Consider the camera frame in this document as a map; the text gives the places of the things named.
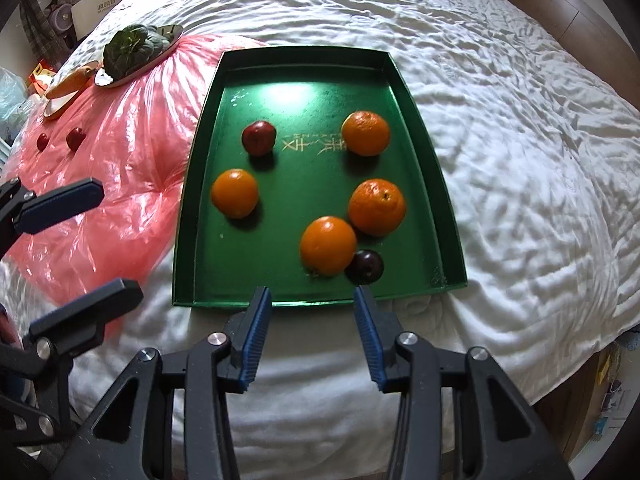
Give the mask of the dark purple plum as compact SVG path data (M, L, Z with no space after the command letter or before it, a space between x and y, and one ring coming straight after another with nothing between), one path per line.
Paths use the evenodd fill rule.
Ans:
M370 285L380 278L385 270L383 258L372 249L360 249L344 271L346 278L355 285Z

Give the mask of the small orange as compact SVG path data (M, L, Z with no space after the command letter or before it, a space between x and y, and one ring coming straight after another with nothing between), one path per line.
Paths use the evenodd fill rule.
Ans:
M303 232L299 242L300 261L315 274L334 276L352 262L357 250L357 237L343 219L317 218Z
M210 200L227 218L251 214L259 200L256 179L246 170L234 168L220 174L210 188Z

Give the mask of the large orange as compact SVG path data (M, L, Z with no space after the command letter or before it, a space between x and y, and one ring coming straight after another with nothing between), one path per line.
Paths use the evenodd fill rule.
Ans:
M390 126L378 114L357 110L341 125L346 148L359 156L381 155L390 144Z
M377 237L395 231L406 214L404 194L396 184L384 179L361 182L352 192L347 207L350 222L364 234Z

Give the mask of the red apple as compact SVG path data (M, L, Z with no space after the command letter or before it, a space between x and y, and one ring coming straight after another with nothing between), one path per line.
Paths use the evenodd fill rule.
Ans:
M277 129L270 122L256 120L247 125L241 136L242 145L250 156L264 156L270 153L276 144Z
M81 143L84 142L86 133L83 128L76 127L70 130L66 136L66 144L71 152L76 153Z

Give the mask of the clear blue plastic bag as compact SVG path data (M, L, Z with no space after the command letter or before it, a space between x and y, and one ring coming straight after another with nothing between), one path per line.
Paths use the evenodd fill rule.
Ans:
M38 94L28 93L20 77L0 68L0 134L6 144L14 143L39 103Z

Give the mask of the red yellow snack bag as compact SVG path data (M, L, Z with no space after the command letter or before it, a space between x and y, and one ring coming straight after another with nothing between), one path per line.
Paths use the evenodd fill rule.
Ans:
M43 96L52 86L56 71L45 60L40 60L28 76L28 86L38 96Z

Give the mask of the pink plastic sheet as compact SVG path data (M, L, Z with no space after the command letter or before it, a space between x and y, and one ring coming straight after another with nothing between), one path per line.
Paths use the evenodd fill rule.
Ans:
M95 178L104 199L22 236L8 253L22 277L58 306L113 278L145 282L174 244L186 164L219 61L257 45L236 35L184 36L164 62L128 84L92 84L52 122L33 114L2 177L19 177L38 194ZM73 153L66 136L76 127L86 138ZM41 133L50 138L42 153Z

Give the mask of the carrot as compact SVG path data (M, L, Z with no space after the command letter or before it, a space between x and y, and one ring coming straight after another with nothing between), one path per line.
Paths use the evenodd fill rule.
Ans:
M91 61L75 68L58 84L49 88L44 94L44 97L48 100L58 99L84 88L89 80L96 74L100 66L101 63L99 61Z

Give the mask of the black rimmed oval plate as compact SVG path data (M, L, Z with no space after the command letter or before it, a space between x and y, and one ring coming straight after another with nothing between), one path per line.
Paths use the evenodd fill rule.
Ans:
M104 47L94 84L115 88L164 62L176 50L183 27L132 24L116 32Z

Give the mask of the plaid hanging cloth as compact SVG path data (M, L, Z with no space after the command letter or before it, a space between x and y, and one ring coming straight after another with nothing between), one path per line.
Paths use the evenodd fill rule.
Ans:
M26 39L36 60L45 60L58 70L70 56L70 49L50 25L38 0L21 0L18 10Z

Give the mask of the green leafy vegetable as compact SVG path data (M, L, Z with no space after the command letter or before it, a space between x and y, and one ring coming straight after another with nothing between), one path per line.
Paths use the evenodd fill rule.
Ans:
M132 24L116 32L103 50L105 73L119 80L164 53L174 34L163 34L156 26Z

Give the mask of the small pink fan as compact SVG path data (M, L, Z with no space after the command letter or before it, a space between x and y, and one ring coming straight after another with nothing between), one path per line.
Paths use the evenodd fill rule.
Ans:
M64 36L74 27L72 6L69 3L63 3L57 6L50 12L48 21L58 36Z

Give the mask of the white cardboard box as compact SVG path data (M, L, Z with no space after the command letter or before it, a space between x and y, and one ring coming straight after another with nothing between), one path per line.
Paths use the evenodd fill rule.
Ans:
M122 0L80 0L72 6L72 20L78 39L88 36Z

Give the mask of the green tray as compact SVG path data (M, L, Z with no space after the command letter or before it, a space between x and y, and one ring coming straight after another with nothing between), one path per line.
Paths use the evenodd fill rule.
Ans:
M342 139L349 114L367 110L390 126L378 156L359 156ZM277 129L270 153L244 150L243 129ZM257 181L259 200L230 219L210 200L224 171L239 168ZM392 56L384 51L288 46L224 53L209 87L184 177L172 274L172 303L186 308L242 309L259 286L278 307L349 304L344 277L310 274L299 241L311 221L345 218L361 182L396 184L408 205L386 236L360 235L385 270L372 290L379 300L441 294L468 277L456 217L433 143Z

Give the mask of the wooden headboard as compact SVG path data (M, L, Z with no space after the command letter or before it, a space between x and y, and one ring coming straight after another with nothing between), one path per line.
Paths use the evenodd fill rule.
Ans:
M536 20L579 63L633 106L639 105L639 59L582 0L508 0Z

